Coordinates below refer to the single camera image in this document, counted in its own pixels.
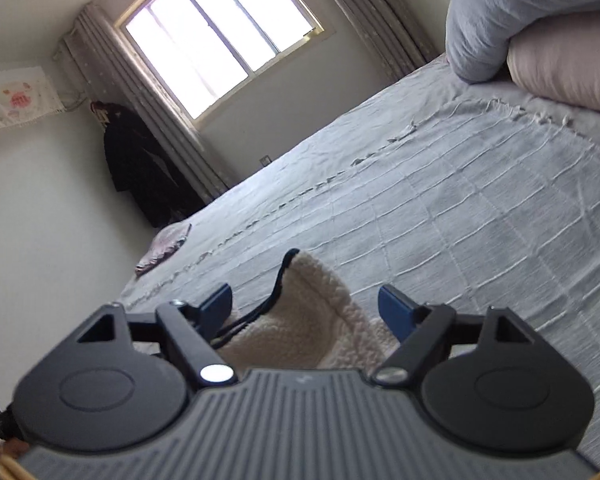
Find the left grey curtain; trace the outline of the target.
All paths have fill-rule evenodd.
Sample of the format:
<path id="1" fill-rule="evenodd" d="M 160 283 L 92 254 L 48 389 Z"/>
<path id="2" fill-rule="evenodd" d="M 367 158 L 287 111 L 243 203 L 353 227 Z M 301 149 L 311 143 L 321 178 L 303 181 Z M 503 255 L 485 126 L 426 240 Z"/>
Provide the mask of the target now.
<path id="1" fill-rule="evenodd" d="M 87 99 L 121 104 L 140 116 L 204 202 L 212 202 L 238 183 L 193 119 L 169 96 L 99 6 L 84 6 L 58 39 L 54 60 Z"/>

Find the small folded pink cloth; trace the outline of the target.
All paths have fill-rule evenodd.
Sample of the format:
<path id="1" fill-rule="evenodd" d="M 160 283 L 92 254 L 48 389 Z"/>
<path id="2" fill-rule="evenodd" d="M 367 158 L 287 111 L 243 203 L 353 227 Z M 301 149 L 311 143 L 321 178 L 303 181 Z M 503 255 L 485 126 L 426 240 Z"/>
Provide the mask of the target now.
<path id="1" fill-rule="evenodd" d="M 185 244 L 191 229 L 188 221 L 172 223 L 162 229 L 135 266 L 135 275 L 139 278 L 171 258 Z"/>

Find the brown clothing pile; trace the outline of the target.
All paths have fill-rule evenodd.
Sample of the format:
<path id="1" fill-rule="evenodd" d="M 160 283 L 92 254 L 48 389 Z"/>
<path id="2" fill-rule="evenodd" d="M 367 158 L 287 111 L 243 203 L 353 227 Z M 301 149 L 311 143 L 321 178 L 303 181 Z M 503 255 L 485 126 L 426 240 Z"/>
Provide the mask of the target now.
<path id="1" fill-rule="evenodd" d="M 30 445 L 23 440 L 13 438 L 7 441 L 0 441 L 0 460 L 3 457 L 10 457 L 16 460 L 30 450 Z"/>

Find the white cloth wall hanging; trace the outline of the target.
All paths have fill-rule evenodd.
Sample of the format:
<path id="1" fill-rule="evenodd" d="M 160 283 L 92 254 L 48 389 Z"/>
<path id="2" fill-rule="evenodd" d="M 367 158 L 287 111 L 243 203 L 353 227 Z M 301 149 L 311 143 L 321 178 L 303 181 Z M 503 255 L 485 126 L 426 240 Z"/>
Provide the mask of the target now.
<path id="1" fill-rule="evenodd" d="M 0 130 L 27 125 L 64 110 L 42 67 L 0 70 Z"/>

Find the pink pillow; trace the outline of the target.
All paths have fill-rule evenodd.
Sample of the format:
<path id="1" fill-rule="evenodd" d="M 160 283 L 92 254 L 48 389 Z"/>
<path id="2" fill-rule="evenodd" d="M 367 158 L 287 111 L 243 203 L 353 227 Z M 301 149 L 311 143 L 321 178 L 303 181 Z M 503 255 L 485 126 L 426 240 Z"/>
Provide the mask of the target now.
<path id="1" fill-rule="evenodd" d="M 533 24 L 510 42 L 507 66 L 535 96 L 600 112 L 600 15 Z"/>

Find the dark hanging coat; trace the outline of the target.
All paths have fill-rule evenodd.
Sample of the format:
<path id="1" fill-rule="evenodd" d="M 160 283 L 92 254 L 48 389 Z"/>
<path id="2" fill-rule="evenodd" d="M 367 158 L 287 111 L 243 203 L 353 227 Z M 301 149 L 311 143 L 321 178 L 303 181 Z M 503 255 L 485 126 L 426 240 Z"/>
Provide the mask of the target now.
<path id="1" fill-rule="evenodd" d="M 95 101 L 90 109 L 104 127 L 104 153 L 114 188 L 131 195 L 153 228 L 204 208 L 140 116 L 116 103 Z"/>

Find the right grey curtain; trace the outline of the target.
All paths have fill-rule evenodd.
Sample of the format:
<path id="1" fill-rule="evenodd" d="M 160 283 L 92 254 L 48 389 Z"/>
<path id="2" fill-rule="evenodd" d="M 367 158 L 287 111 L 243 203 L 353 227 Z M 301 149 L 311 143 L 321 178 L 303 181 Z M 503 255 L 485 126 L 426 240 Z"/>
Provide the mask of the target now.
<path id="1" fill-rule="evenodd" d="M 362 43 L 396 82 L 439 54 L 403 0 L 334 0 Z"/>

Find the grey checked bedspread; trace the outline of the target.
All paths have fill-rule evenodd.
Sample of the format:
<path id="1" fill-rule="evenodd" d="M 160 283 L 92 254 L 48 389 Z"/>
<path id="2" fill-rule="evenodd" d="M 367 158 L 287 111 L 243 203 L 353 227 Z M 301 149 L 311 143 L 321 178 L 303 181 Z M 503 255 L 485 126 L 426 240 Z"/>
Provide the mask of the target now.
<path id="1" fill-rule="evenodd" d="M 582 450 L 600 464 L 600 113 L 436 58 L 193 215 L 184 246 L 121 302 L 149 311 L 229 284 L 270 293 L 310 252 L 367 313 L 380 285 L 466 313 L 514 310 L 588 378 Z"/>

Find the cream fleece jacket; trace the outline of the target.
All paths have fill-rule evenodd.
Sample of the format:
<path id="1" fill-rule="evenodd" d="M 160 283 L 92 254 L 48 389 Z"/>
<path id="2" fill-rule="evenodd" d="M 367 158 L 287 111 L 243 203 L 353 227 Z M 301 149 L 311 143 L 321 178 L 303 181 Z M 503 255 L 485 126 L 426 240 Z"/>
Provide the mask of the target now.
<path id="1" fill-rule="evenodd" d="M 121 301 L 132 312 L 183 300 L 201 304 L 220 285 L 233 292 L 230 320 L 257 309 L 272 295 L 282 274 L 282 293 L 273 307 L 249 323 L 219 350 L 239 374 L 264 368 L 360 368 L 370 372 L 396 350 L 398 341 L 374 311 L 353 299 L 340 276 L 307 252 L 283 270 L 284 253 L 240 262 L 208 258 L 198 266 L 174 270 L 163 263 L 132 281 Z"/>

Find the grey curtain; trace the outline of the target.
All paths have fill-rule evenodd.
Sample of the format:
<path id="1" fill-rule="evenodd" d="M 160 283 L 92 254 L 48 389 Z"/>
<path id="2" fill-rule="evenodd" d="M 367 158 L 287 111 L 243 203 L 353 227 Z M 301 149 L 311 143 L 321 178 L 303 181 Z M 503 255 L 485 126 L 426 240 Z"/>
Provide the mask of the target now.
<path id="1" fill-rule="evenodd" d="M 439 54 L 403 0 L 334 0 L 362 43 L 396 82 Z"/>
<path id="2" fill-rule="evenodd" d="M 121 104 L 140 116 L 204 202 L 212 202 L 238 183 L 193 119 L 169 96 L 99 6 L 84 6 L 58 39 L 54 60 L 87 99 Z"/>

